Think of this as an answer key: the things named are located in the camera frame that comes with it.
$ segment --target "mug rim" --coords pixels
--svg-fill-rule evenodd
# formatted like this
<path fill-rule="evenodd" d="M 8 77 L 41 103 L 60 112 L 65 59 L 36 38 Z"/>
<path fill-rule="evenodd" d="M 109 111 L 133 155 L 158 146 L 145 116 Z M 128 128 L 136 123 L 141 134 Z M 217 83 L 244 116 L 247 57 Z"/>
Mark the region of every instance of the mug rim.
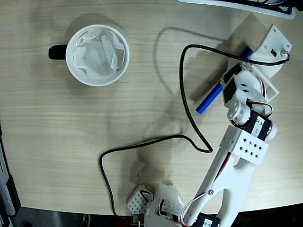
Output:
<path fill-rule="evenodd" d="M 116 73 L 114 73 L 113 75 L 106 77 L 104 79 L 90 78 L 87 76 L 87 74 L 85 73 L 84 70 L 76 67 L 74 64 L 73 52 L 76 47 L 76 42 L 81 37 L 81 35 L 83 35 L 91 27 L 103 28 L 103 29 L 113 32 L 115 35 L 117 35 L 120 38 L 120 40 L 122 41 L 122 43 L 125 47 L 125 58 L 124 58 L 122 67 L 120 69 L 118 69 Z M 66 47 L 65 58 L 66 58 L 66 64 L 67 64 L 69 71 L 81 83 L 89 85 L 89 86 L 93 86 L 93 87 L 102 87 L 102 86 L 112 84 L 115 81 L 117 81 L 120 77 L 122 77 L 122 75 L 125 73 L 126 68 L 129 64 L 130 50 L 129 50 L 127 36 L 126 36 L 125 32 L 117 25 L 113 25 L 113 24 L 88 25 L 86 27 L 81 28 L 79 31 L 77 31 L 71 37 L 71 39 L 69 40 L 67 47 Z"/>

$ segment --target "white mug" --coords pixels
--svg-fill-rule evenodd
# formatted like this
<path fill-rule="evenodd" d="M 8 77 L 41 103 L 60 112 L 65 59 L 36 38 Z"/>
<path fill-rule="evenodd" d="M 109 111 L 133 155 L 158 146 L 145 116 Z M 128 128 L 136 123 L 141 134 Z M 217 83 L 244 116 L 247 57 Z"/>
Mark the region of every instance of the white mug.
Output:
<path fill-rule="evenodd" d="M 90 78 L 87 76 L 85 71 L 76 67 L 74 64 L 73 52 L 75 51 L 76 48 L 76 42 L 90 28 L 102 28 L 113 32 L 121 39 L 125 47 L 125 58 L 122 67 L 119 68 L 116 73 L 104 79 Z M 62 44 L 62 45 L 52 46 L 48 50 L 48 56 L 52 60 L 66 60 L 67 67 L 70 70 L 71 74 L 83 84 L 93 87 L 101 87 L 114 83 L 124 74 L 130 59 L 130 45 L 126 33 L 122 30 L 122 28 L 120 28 L 117 25 L 113 25 L 113 24 L 89 25 L 76 32 L 72 36 L 72 38 L 70 39 L 67 45 Z"/>

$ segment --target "blue marker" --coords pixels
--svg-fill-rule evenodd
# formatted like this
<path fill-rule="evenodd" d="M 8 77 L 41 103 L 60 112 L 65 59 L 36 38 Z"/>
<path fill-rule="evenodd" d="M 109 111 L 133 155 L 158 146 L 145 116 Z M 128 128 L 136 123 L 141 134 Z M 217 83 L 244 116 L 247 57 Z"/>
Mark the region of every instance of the blue marker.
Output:
<path fill-rule="evenodd" d="M 247 59 L 251 54 L 252 50 L 249 47 L 246 47 L 246 49 L 242 52 L 240 57 Z M 214 101 L 214 99 L 220 94 L 220 92 L 223 90 L 223 85 L 219 83 L 212 89 L 212 91 L 208 94 L 208 96 L 203 100 L 203 102 L 198 106 L 196 111 L 199 114 L 202 114 L 204 110 L 207 109 L 207 107 Z"/>

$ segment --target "label sticker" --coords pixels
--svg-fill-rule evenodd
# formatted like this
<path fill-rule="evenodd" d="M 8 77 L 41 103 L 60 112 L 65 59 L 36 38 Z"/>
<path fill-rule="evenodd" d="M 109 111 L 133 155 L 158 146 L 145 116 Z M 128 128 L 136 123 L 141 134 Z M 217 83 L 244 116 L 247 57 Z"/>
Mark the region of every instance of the label sticker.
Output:
<path fill-rule="evenodd" d="M 251 134 L 255 137 L 258 137 L 261 130 L 262 130 L 262 127 L 263 127 L 263 124 L 264 124 L 264 119 L 260 116 L 257 117 L 256 119 L 256 123 L 255 123 L 255 126 L 254 128 L 252 129 L 252 132 Z"/>
<path fill-rule="evenodd" d="M 213 221 L 208 220 L 205 218 L 203 226 L 202 227 L 211 227 L 212 226 Z"/>

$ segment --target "perforated plate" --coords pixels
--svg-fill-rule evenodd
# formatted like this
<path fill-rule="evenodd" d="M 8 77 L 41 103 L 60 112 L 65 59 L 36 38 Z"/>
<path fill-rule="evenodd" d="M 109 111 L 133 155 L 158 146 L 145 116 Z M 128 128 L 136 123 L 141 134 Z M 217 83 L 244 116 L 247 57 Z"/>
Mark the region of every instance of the perforated plate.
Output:
<path fill-rule="evenodd" d="M 141 190 L 147 191 L 144 184 L 138 185 L 133 194 L 127 200 L 127 208 L 132 214 L 144 214 L 146 212 L 147 202 L 141 195 Z"/>

